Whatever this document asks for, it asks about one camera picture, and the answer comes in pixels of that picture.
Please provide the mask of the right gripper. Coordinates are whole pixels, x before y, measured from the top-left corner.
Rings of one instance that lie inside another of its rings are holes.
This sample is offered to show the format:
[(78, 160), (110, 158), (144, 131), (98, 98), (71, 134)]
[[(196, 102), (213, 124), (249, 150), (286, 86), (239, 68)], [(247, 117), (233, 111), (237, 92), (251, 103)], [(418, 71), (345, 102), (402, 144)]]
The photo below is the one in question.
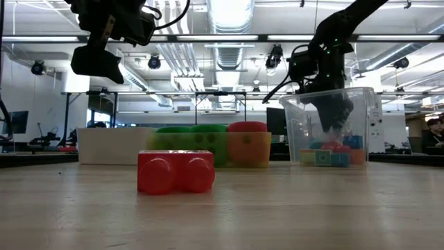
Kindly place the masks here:
[(338, 94), (322, 94), (305, 100), (313, 104), (321, 119), (321, 126), (326, 138), (337, 139), (341, 136), (347, 124), (347, 118), (354, 109), (349, 97)]

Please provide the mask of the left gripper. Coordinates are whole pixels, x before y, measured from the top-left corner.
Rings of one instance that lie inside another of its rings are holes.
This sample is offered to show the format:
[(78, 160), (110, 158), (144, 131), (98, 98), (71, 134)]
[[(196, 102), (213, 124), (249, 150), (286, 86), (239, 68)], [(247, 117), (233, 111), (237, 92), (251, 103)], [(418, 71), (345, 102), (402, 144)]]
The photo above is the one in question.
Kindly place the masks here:
[(133, 46), (149, 44), (155, 31), (156, 16), (144, 12), (143, 5), (75, 5), (79, 26), (89, 32), (87, 45), (77, 47), (71, 69), (77, 75), (105, 77), (123, 84), (119, 69), (121, 57), (104, 49), (109, 39), (123, 40)]

